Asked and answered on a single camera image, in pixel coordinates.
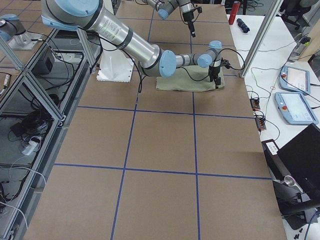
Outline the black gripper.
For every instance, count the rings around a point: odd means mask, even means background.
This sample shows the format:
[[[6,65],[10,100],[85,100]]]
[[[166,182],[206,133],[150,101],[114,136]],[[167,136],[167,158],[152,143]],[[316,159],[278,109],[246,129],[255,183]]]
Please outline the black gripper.
[[[193,6],[192,4],[184,4],[181,6],[183,21],[187,22],[190,35],[193,38],[196,37],[195,27],[193,23],[195,11],[197,11],[199,14],[202,13],[202,7],[198,5]]]
[[[213,62],[212,65],[209,66],[208,76],[210,80],[214,80],[215,88],[218,89],[221,85],[221,69],[225,67],[227,69],[230,68],[230,63],[227,59],[223,59],[222,57],[219,60]]]

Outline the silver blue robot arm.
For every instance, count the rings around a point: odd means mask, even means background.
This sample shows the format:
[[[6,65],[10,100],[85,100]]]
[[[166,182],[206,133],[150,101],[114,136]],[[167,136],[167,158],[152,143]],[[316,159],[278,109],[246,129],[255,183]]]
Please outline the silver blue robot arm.
[[[170,14],[179,9],[181,20],[188,26],[190,35],[196,37],[194,22],[203,10],[191,0],[135,0],[135,2],[138,5],[151,6],[162,20],[166,20]]]
[[[210,82],[219,86],[221,68],[231,67],[229,61],[221,57],[217,41],[211,41],[204,53],[179,55],[148,43],[107,10],[102,0],[43,0],[41,8],[42,22],[46,26],[65,31],[83,29],[100,34],[116,49],[136,58],[139,71],[149,77],[168,78],[176,69],[198,65],[208,68]]]

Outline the grey spare robot arm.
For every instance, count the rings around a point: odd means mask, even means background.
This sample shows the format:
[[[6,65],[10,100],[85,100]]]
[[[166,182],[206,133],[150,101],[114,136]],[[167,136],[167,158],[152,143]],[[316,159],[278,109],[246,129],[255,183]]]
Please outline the grey spare robot arm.
[[[13,49],[30,51],[43,39],[41,33],[28,32],[15,14],[0,17],[0,36]]]

